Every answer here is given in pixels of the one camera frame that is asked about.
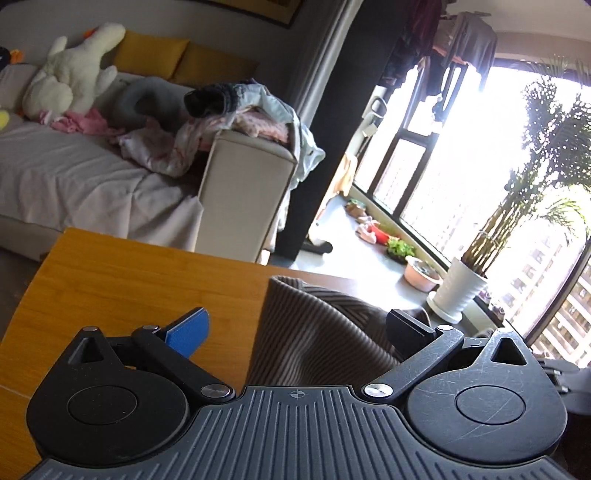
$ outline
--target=wall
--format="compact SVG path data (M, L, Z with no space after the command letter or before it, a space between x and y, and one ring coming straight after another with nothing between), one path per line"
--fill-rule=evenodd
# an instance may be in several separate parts
M66 35L76 44L86 30L119 22L139 33L190 38L256 60L256 79L281 97L304 47L320 37L330 3L306 0L293 26L285 28L188 0L25 0L0 11L0 45L22 50L27 63L43 64L57 37Z
M591 42L585 40L539 33L497 32L497 35L496 56L500 58L539 60L561 55L591 65Z

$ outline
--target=ribbed black surface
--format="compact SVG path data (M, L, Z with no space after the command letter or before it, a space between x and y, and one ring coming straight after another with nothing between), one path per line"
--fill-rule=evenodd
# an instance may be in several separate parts
M54 460L30 480L551 480L552 461L513 468L454 462L422 445L396 409L367 404L346 387L248 387L203 408L168 450L136 465L84 469Z

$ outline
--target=metal rivet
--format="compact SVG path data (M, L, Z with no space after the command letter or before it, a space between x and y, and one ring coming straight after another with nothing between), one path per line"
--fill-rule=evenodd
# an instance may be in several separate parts
M390 385L383 383L371 383L369 385L365 385L363 391L368 397L374 398L385 398L394 393L394 390L392 387L390 387Z
M207 398L223 398L227 397L231 391L232 390L230 390L230 387L227 385L214 383L211 385L205 385L205 387L201 389L201 394Z

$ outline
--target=sofa armrest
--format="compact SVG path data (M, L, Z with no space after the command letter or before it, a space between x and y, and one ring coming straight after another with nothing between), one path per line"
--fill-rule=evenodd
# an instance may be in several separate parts
M255 262L296 164L276 143L220 132L199 191L203 216L195 251Z

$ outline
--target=potted plant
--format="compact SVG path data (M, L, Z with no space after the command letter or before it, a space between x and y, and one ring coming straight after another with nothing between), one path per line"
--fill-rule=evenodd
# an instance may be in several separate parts
M567 243L578 225L586 223L572 194L577 189L591 194L591 104L582 102L580 94L569 106L556 101L554 77L564 77L565 59L531 66L540 78L524 90L528 122L523 148L530 159L511 170L504 200L428 299L431 308L452 323L462 319L467 303L486 285L487 270L525 222L545 219L562 227ZM588 69L580 62L576 66L579 81L588 85Z
M416 250L412 245L409 245L397 236L392 236L386 244L386 255L392 260L404 265L407 257L414 257Z

